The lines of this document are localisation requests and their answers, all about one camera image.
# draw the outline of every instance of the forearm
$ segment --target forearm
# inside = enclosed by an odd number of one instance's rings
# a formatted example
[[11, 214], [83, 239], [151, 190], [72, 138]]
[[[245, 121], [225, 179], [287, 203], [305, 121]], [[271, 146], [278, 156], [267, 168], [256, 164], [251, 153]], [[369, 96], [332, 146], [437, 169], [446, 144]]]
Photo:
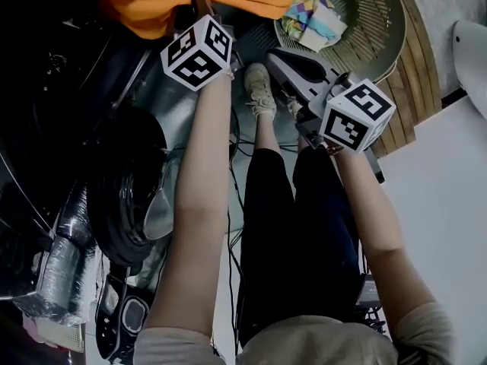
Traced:
[[231, 79], [201, 92], [178, 174], [170, 254], [147, 327], [212, 334], [228, 209]]
[[410, 311], [434, 297], [406, 254], [396, 212], [364, 154], [336, 155], [390, 330]]

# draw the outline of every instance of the plastic wrap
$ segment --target plastic wrap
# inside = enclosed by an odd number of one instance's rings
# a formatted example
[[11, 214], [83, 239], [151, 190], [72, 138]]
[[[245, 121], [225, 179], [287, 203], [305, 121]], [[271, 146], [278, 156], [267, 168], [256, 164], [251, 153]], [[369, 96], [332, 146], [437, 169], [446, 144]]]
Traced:
[[89, 319], [101, 252], [91, 232], [86, 198], [85, 183], [77, 183], [59, 216], [36, 292], [14, 299], [15, 305], [32, 318], [63, 325], [77, 325]]

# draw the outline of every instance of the t-shirt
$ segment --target t-shirt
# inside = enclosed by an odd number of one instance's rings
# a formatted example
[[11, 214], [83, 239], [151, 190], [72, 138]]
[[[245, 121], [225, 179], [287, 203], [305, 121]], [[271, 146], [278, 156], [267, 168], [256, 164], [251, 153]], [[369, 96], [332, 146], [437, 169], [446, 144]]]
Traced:
[[[325, 316], [297, 316], [255, 335], [239, 365], [357, 365], [453, 363], [453, 329], [437, 303], [408, 313], [393, 341], [366, 325]], [[135, 365], [225, 365], [208, 337], [180, 328], [147, 328], [135, 344]]]

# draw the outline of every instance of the beige basket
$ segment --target beige basket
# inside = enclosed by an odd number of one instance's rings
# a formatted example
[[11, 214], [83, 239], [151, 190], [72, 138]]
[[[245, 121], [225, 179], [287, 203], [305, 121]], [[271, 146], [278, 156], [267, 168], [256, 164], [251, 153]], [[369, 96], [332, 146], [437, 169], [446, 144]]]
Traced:
[[[340, 73], [353, 71], [360, 79], [380, 81], [394, 66], [406, 38], [406, 18], [400, 0], [330, 0], [349, 27], [342, 39], [320, 50]], [[292, 40], [274, 21], [284, 47], [309, 50]]]

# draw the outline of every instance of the gray floor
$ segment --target gray floor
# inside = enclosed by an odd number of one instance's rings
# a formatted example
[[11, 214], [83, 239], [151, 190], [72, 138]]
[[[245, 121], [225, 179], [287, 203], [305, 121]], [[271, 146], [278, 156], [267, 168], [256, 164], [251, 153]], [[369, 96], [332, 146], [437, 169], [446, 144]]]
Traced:
[[460, 19], [487, 24], [487, 2], [486, 0], [415, 1], [428, 31], [440, 78], [441, 96], [444, 97], [460, 87], [451, 49], [453, 25]]

